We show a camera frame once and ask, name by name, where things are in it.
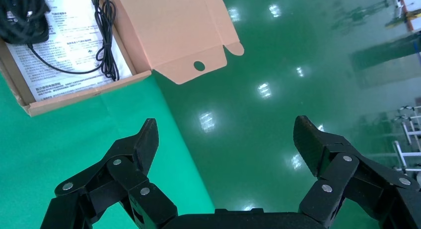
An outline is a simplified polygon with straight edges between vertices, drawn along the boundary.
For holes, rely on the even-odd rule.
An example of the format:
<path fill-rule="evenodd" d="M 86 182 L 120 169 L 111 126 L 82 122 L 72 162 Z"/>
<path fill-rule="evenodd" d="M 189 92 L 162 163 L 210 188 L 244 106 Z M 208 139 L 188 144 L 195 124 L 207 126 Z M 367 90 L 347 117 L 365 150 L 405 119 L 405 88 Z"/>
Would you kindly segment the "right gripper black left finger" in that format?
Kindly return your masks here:
<path fill-rule="evenodd" d="M 140 229 L 162 229 L 177 217 L 174 203 L 148 178 L 159 144 L 157 122 L 114 141 L 103 158 L 55 188 L 43 229 L 90 229 L 120 204 Z"/>

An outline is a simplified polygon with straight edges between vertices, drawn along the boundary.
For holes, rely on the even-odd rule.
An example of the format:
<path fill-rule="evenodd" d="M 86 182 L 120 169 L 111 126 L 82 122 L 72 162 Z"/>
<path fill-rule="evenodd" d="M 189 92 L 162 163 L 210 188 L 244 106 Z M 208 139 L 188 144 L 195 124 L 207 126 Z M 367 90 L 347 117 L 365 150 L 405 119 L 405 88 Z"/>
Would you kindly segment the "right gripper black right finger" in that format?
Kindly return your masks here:
<path fill-rule="evenodd" d="M 421 226 L 418 182 L 363 156 L 343 136 L 319 130 L 298 116 L 293 141 L 317 181 L 300 203 L 300 211 L 328 228 L 345 199 L 357 203 L 382 229 Z"/>

